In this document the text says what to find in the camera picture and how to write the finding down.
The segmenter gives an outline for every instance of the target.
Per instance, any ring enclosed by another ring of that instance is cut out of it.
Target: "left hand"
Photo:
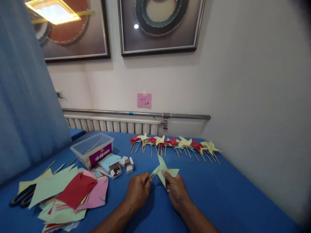
[[[141,209],[149,198],[152,179],[148,178],[149,173],[144,172],[130,180],[124,202],[131,205],[134,211]]]

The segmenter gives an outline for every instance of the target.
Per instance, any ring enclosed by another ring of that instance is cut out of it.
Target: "artwork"
[[[25,0],[46,62],[110,58],[104,0]]]
[[[197,49],[205,0],[118,0],[123,57]]]

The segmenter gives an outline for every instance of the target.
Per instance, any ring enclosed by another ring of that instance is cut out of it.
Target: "clear plastic box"
[[[70,149],[77,159],[88,169],[94,168],[99,161],[112,153],[114,138],[98,133],[88,139],[74,144]]]

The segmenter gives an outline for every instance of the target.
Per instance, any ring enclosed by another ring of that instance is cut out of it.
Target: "blue tablecloth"
[[[77,140],[79,137],[86,134],[86,131],[83,129],[69,129],[69,131],[72,141]]]
[[[28,210],[21,209],[19,206],[15,208],[8,206],[17,194],[18,183],[35,179],[54,160],[56,162],[52,166],[52,171],[63,163],[70,164],[75,159],[70,146],[97,133],[93,131],[85,134],[41,165],[24,172],[1,190],[1,232],[42,231],[43,221],[37,218],[40,212],[39,207]],[[73,230],[76,233],[90,231],[118,206],[125,197],[129,180],[133,175],[144,171],[151,173],[159,165],[154,147],[153,157],[151,157],[150,146],[147,146],[145,153],[142,152],[140,146],[137,153],[131,154],[129,139],[134,134],[103,133],[114,138],[113,152],[115,154],[133,158],[135,169],[129,175],[123,171],[121,177],[109,181],[106,205],[88,210],[80,226]],[[202,142],[203,139],[195,139],[195,141]],[[220,154],[217,154],[217,157],[221,166],[215,162],[210,163],[208,160],[204,162],[201,157],[198,157],[200,159],[198,162],[194,156],[186,157],[185,153],[178,158],[176,152],[168,148],[164,161],[167,167],[180,169],[179,174],[183,177],[193,202],[221,232],[301,232],[297,224],[226,159]],[[125,231],[187,232],[182,220],[174,211],[162,184],[158,179],[153,179],[152,183],[148,202],[131,220]]]

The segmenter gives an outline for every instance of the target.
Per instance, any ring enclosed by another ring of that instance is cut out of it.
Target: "small cardboard box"
[[[119,162],[116,162],[109,166],[110,175],[112,179],[116,179],[123,174],[122,169],[119,167]]]
[[[134,162],[132,160],[132,157],[130,157],[129,159],[125,160],[124,166],[125,166],[126,174],[130,174],[130,173],[133,172]]]
[[[128,159],[128,157],[123,156],[123,158],[122,158],[121,161],[119,162],[119,164],[120,164],[121,167],[125,167],[125,160],[127,160],[127,159]]]

